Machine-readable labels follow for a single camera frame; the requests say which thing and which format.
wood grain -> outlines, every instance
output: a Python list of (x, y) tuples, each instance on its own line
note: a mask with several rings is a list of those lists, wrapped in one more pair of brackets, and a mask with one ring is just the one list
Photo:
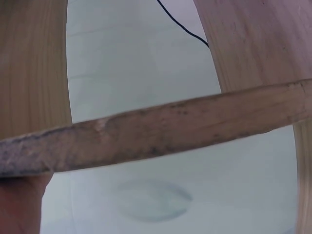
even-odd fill
[(0, 0), (0, 139), (71, 123), (66, 0)]
[(111, 165), (264, 133), (312, 117), (312, 79), (141, 109), (0, 141), (0, 176)]
[[(194, 0), (222, 92), (311, 78), (312, 1)], [(312, 233), (312, 122), (294, 126), (297, 233)]]

white surface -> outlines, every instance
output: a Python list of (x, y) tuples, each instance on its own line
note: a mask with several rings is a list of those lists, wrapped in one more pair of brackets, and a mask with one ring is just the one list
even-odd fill
[[(205, 38), (192, 0), (163, 1)], [(74, 122), (220, 92), (210, 51), (156, 0), (72, 0), (67, 36)], [(136, 179), (181, 187), (192, 196), (187, 212), (157, 223), (124, 216), (116, 209), (116, 188)], [(55, 175), (43, 199), (41, 233), (282, 234), (295, 224), (296, 192), (293, 130), (286, 127), (182, 154)]]

black wire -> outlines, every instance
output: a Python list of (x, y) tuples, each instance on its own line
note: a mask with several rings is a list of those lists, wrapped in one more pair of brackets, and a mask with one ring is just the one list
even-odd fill
[(188, 34), (190, 34), (191, 36), (197, 38), (198, 40), (200, 40), (202, 43), (204, 43), (208, 48), (209, 48), (209, 45), (208, 43), (201, 37), (197, 36), (196, 34), (190, 32), (189, 30), (187, 30), (182, 24), (180, 24), (170, 13), (169, 11), (166, 9), (166, 7), (161, 3), (160, 0), (156, 0), (159, 5), (162, 7), (162, 9), (167, 13), (167, 15), (177, 24), (179, 25), (185, 32), (187, 32)]

white background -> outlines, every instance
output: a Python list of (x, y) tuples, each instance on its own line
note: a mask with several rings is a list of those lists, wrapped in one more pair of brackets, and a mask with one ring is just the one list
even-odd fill
[[(192, 0), (163, 2), (206, 39)], [(156, 0), (69, 1), (67, 62), (74, 122), (220, 92), (209, 49), (176, 26)], [(124, 216), (114, 205), (114, 189), (136, 179), (183, 188), (193, 198), (188, 211), (157, 223)], [(182, 154), (55, 175), (43, 199), (41, 233), (291, 233), (296, 196), (289, 126)]]

worn wooden edge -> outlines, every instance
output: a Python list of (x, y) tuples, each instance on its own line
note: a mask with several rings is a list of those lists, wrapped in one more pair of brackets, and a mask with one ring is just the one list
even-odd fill
[(0, 141), (0, 176), (148, 159), (312, 117), (312, 79), (200, 97)]

